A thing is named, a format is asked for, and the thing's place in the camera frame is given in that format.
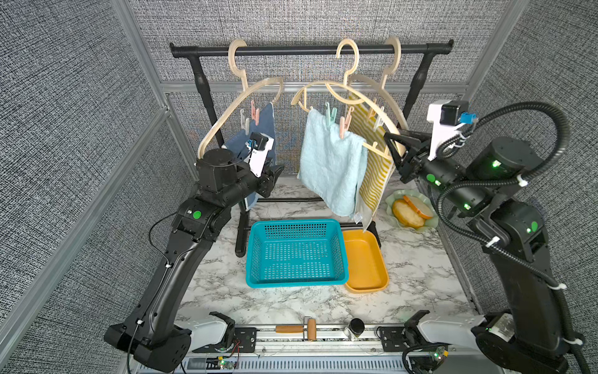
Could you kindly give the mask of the light blue terry towel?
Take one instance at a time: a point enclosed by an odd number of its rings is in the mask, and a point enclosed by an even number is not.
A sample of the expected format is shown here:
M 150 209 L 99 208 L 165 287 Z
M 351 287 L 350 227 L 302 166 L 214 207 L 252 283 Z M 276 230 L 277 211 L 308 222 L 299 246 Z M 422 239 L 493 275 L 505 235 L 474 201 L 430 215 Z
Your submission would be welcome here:
M 337 216 L 355 214 L 368 165 L 364 143 L 352 132 L 341 137 L 339 125 L 318 110 L 308 112 L 297 177 Z

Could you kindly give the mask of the mint green clothespin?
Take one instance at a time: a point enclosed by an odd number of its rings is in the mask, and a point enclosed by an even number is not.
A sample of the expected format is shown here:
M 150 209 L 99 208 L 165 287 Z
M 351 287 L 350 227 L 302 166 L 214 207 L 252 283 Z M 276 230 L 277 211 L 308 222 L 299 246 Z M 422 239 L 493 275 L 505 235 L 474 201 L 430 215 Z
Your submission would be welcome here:
M 332 107 L 329 102 L 325 103 L 325 119 L 329 125 L 336 124 L 337 108 Z

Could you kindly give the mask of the pink clothespin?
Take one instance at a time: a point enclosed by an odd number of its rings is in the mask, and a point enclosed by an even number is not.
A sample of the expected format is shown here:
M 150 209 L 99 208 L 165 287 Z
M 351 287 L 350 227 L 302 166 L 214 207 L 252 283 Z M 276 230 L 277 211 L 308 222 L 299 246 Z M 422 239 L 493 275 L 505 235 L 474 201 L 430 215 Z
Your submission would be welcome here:
M 341 140 L 345 137 L 345 134 L 349 132 L 353 111 L 354 107 L 350 106 L 347 109 L 346 115 L 342 116 L 339 120 L 339 138 L 341 138 Z

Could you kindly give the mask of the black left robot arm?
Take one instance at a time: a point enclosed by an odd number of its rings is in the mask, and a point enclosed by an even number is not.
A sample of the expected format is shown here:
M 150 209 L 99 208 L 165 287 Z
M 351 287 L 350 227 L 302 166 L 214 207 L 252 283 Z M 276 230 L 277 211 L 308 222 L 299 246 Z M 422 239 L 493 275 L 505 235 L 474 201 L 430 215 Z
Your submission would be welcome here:
M 255 159 L 213 149 L 197 160 L 197 190 L 171 215 L 168 244 L 154 276 L 131 314 L 104 335 L 128 359 L 164 373 L 182 364 L 192 332 L 174 321 L 197 267 L 230 221 L 232 207 L 252 193 L 268 197 L 284 170 L 267 158 L 255 174 L 250 166 Z

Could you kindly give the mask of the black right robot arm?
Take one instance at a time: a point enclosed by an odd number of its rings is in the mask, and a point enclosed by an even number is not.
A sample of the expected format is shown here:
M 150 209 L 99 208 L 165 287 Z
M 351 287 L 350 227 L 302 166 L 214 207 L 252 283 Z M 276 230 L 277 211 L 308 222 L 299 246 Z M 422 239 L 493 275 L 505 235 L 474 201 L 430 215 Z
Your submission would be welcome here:
M 454 204 L 467 227 L 454 232 L 481 244 L 501 280 L 509 307 L 458 327 L 430 316 L 411 319 L 417 347 L 463 345 L 481 351 L 493 363 L 521 373 L 564 373 L 567 355 L 582 372 L 590 367 L 582 353 L 585 340 L 573 327 L 565 285 L 553 277 L 548 233 L 537 208 L 515 195 L 547 163 L 528 143 L 509 137 L 492 140 L 467 167 L 450 159 L 429 160 L 431 137 L 387 134 L 389 148 L 397 143 L 406 154 L 392 151 L 404 179 L 421 178 L 438 191 L 435 209 L 450 224 L 444 203 Z

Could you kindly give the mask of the white right arm base mount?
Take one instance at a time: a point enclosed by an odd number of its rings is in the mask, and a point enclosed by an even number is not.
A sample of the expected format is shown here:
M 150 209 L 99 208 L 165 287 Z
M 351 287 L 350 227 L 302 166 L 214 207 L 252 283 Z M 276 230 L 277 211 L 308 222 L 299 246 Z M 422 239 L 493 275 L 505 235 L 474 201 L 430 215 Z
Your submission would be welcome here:
M 404 323 L 404 335 L 410 344 L 443 343 L 478 350 L 473 328 L 485 322 L 485 316 L 439 316 L 420 310 Z

